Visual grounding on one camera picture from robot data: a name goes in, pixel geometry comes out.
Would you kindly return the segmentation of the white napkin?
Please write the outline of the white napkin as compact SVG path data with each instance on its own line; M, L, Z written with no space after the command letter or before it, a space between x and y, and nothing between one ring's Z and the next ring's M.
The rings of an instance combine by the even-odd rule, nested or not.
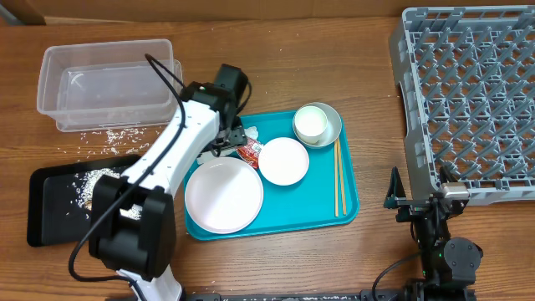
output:
M259 133L258 133L256 126L246 128L244 132L247 138L257 140L259 137ZM221 156L229 156L231 153L233 153L236 150L237 148L231 148L230 150L223 150L221 153ZM200 156L196 159L196 162L198 165L202 165L213 159L216 159L216 157L210 151L207 151L207 152L200 154Z

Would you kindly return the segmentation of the red sauce packet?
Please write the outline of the red sauce packet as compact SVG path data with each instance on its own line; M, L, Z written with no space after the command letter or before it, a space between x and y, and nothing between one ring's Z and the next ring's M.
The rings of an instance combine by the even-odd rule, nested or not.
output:
M253 138L247 138L247 143L244 146L237 148L237 154L253 169L258 168L258 159L262 151L263 144Z

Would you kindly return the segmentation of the small white plate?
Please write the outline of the small white plate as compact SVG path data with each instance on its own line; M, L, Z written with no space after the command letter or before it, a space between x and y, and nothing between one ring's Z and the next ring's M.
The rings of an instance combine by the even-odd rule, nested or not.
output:
M304 146L295 139L280 137L263 146L258 157L259 170L277 186L291 186L301 181L309 167Z

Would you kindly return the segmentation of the large white plate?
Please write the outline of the large white plate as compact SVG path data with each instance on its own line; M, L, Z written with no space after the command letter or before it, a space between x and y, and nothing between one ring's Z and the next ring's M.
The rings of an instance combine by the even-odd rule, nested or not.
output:
M203 230L230 234L246 228L262 208L264 189L246 162L222 157L199 166L185 188L185 206Z

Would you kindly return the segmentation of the white cup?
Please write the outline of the white cup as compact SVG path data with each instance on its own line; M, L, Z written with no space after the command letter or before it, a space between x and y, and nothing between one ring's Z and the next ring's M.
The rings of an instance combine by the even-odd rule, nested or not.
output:
M327 129L327 116L317 106L307 105L297 110L293 118L296 136L309 145L316 145Z

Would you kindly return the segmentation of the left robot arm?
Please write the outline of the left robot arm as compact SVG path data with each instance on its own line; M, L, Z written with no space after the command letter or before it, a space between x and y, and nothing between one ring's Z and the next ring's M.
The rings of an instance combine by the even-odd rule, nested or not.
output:
M177 76L150 54L148 64L178 107L152 147L119 177L102 176L92 196L90 228L71 252L70 276L84 283L125 281L139 300L184 300L173 275L174 200L194 161L245 145L240 113L252 85L238 67L222 64L212 83L173 87Z

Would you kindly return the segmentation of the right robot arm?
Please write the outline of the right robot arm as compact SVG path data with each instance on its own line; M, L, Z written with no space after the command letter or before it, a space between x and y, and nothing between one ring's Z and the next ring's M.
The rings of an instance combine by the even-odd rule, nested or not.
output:
M393 168L384 207L395 209L397 222L408 222L418 252L391 264L373 282L373 300L475 300L468 287L476 281L483 251L469 239L452 237L447 221L463 213L469 192L445 168L441 188L426 199L409 200L397 168ZM408 280L402 289L379 290L380 280L391 270L419 258L422 278Z

